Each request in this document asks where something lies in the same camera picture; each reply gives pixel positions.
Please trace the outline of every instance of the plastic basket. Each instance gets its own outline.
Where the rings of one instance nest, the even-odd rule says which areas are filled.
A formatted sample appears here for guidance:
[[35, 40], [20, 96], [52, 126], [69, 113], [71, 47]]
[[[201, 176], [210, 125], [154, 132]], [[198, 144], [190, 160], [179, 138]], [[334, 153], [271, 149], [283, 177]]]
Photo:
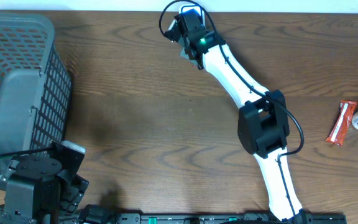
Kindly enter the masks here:
[[54, 35], [44, 16], [0, 13], [0, 154], [62, 140], [72, 83]]

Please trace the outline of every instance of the wood grain surface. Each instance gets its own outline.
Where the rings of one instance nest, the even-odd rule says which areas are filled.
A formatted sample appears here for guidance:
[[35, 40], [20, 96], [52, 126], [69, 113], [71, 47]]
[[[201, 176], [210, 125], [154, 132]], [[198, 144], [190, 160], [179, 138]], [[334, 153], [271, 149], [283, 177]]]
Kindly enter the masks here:
[[[237, 109], [212, 75], [180, 58], [157, 12], [37, 12], [75, 77], [66, 139], [83, 145], [81, 206], [145, 213], [266, 210], [260, 169], [237, 138]], [[173, 14], [167, 14], [167, 27]], [[212, 13], [238, 61], [280, 89], [305, 132], [289, 158], [302, 205], [358, 223], [358, 131], [324, 140], [340, 100], [358, 102], [358, 15]], [[291, 124], [289, 149], [299, 139]], [[4, 192], [0, 191], [0, 204]]]

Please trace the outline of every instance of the black cable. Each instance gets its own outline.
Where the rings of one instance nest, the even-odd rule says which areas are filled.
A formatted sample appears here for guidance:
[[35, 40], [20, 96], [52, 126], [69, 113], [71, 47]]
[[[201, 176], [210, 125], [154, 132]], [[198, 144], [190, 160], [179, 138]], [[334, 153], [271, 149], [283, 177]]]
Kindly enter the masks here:
[[[161, 34], [166, 37], [166, 35], [164, 34], [162, 28], [161, 28], [161, 21], [162, 21], [162, 17], [163, 15], [165, 14], [165, 11], [172, 5], [172, 4], [175, 4], [177, 2], [190, 2], [192, 4], [194, 4], [195, 6], [198, 6], [200, 7], [200, 9], [202, 11], [204, 11], [205, 15], [208, 17], [208, 20], [209, 22], [211, 23], [211, 26], [214, 30], [214, 33], [215, 33], [215, 36], [216, 38], [219, 40], [220, 39], [220, 36], [218, 34], [218, 30], [216, 29], [215, 27], [215, 24], [211, 18], [211, 16], [209, 15], [209, 13], [200, 5], [198, 4], [197, 2], [194, 2], [194, 1], [191, 1], [191, 0], [175, 0], [175, 1], [172, 1], [171, 3], [169, 3], [165, 8], [164, 10], [162, 11], [161, 13], [161, 16], [160, 16], [160, 19], [158, 21], [158, 27], [160, 28], [160, 32]], [[223, 47], [222, 47], [222, 44], [220, 44], [220, 41], [218, 41], [218, 45], [219, 45], [219, 49], [222, 53], [222, 56], [223, 58], [225, 59], [225, 62], [229, 65], [229, 67], [232, 69], [232, 71], [240, 78], [240, 80], [249, 88], [250, 91], [253, 91], [254, 93], [256, 93], [257, 95], [259, 95], [260, 97], [262, 97], [263, 99], [265, 99], [266, 101], [268, 102], [271, 102], [273, 103], [274, 105], [277, 105], [278, 107], [280, 107], [280, 109], [284, 110], [284, 112], [292, 119], [292, 121], [294, 122], [296, 128], [298, 129], [299, 131], [299, 135], [300, 135], [300, 144], [298, 146], [297, 149], [295, 149], [294, 151], [291, 151], [291, 152], [286, 152], [286, 153], [283, 153], [283, 154], [280, 154], [278, 155], [277, 157], [277, 163], [278, 163], [278, 166], [280, 168], [280, 172], [281, 172], [281, 176], [282, 176], [282, 179], [283, 179], [283, 184], [284, 184], [284, 188], [285, 188], [285, 191], [287, 193], [287, 198], [288, 198], [288, 202], [290, 203], [290, 206], [291, 206], [291, 210], [292, 210], [292, 213], [293, 213], [293, 216], [295, 217], [295, 211], [294, 211], [294, 208], [293, 208], [293, 205], [292, 205], [292, 201], [291, 201], [291, 198], [290, 198], [290, 194], [288, 192], [288, 187], [287, 187], [287, 183], [285, 182], [285, 177], [284, 177], [284, 174], [283, 174], [283, 169], [282, 169], [282, 165], [281, 165], [281, 157], [283, 156], [289, 156], [289, 155], [293, 155], [293, 154], [296, 154], [298, 152], [300, 152], [302, 150], [302, 147], [305, 143], [305, 137], [303, 135], [303, 130], [298, 122], [298, 120], [296, 120], [296, 118], [291, 114], [291, 112], [289, 112], [280, 102], [278, 102], [277, 100], [274, 100], [273, 98], [269, 97], [269, 96], [266, 96], [265, 94], [257, 91], [252, 85], [250, 85], [241, 75], [240, 73], [236, 70], [236, 68], [234, 68], [234, 66], [232, 65], [232, 63], [229, 61], [229, 58], [226, 56], [226, 54], [224, 53], [224, 50], [223, 50]]]
[[26, 150], [26, 151], [17, 151], [17, 152], [8, 152], [5, 154], [0, 154], [0, 158], [8, 157], [8, 156], [21, 156], [26, 154], [33, 154], [37, 152], [45, 152], [45, 151], [52, 151], [54, 148], [44, 148], [44, 149], [33, 149], [33, 150]]

